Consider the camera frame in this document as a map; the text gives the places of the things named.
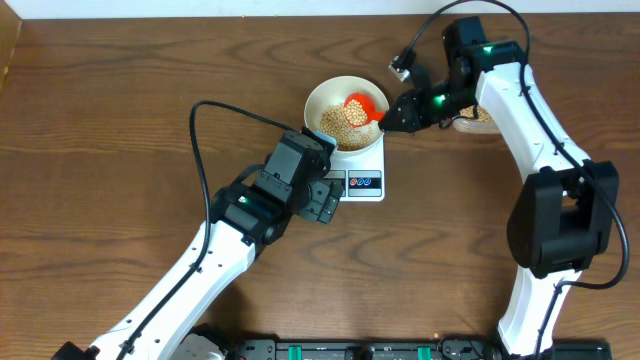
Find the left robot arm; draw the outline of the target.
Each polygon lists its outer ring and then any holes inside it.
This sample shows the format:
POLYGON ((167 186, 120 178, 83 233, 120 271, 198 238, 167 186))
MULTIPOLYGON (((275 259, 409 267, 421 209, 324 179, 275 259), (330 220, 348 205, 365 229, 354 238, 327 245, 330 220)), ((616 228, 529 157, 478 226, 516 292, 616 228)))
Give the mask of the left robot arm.
POLYGON ((57 359, 168 359, 218 295, 279 239, 293 216, 331 221, 342 194, 327 179, 337 142, 287 130, 265 164, 254 164, 206 201, 206 219, 146 297, 86 349, 66 342, 57 359))

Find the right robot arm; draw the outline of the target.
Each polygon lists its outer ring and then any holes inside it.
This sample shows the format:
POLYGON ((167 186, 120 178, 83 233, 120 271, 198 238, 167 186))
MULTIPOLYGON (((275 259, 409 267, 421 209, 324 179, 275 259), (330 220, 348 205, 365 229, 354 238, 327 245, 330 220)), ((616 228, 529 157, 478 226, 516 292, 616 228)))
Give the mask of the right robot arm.
POLYGON ((529 46, 489 41, 478 17, 457 19, 442 32, 446 80, 434 84, 409 44, 390 70, 411 90, 379 123, 385 132, 415 133, 443 125, 470 106, 497 125, 523 181, 507 222, 507 241, 518 265, 509 305, 497 332, 503 356, 542 359, 553 346, 554 324, 569 288, 604 290, 624 277, 629 242, 613 279, 580 279, 608 246, 613 227, 624 227, 615 201, 619 176, 609 162, 594 162, 571 140, 547 105, 529 64, 529 46))

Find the red plastic measuring scoop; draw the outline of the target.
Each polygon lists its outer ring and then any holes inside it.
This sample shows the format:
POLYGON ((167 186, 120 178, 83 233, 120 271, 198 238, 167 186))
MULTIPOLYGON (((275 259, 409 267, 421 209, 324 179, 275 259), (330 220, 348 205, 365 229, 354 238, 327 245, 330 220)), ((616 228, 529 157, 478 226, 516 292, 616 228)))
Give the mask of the red plastic measuring scoop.
POLYGON ((385 112, 378 111, 373 99, 363 93, 350 94, 343 105, 347 123, 353 128, 369 125, 383 119, 385 112))

